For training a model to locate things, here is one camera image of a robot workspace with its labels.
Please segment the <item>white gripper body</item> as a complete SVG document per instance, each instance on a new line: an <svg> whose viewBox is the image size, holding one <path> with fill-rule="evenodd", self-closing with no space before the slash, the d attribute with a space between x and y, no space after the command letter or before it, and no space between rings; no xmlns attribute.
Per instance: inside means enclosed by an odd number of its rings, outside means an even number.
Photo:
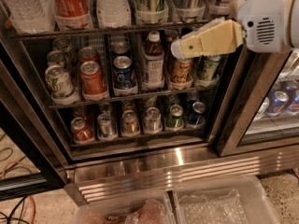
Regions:
<svg viewBox="0 0 299 224"><path fill-rule="evenodd" d="M299 48L299 0L234 0L231 15L242 25L251 51Z"/></svg>

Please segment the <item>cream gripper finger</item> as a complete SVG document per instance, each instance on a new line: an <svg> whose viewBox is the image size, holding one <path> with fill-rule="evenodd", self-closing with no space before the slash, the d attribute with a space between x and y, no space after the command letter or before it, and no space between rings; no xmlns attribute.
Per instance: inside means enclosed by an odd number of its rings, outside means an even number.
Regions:
<svg viewBox="0 0 299 224"><path fill-rule="evenodd" d="M242 26L221 17L173 42L171 52L177 59L190 59L233 53L242 44Z"/></svg>

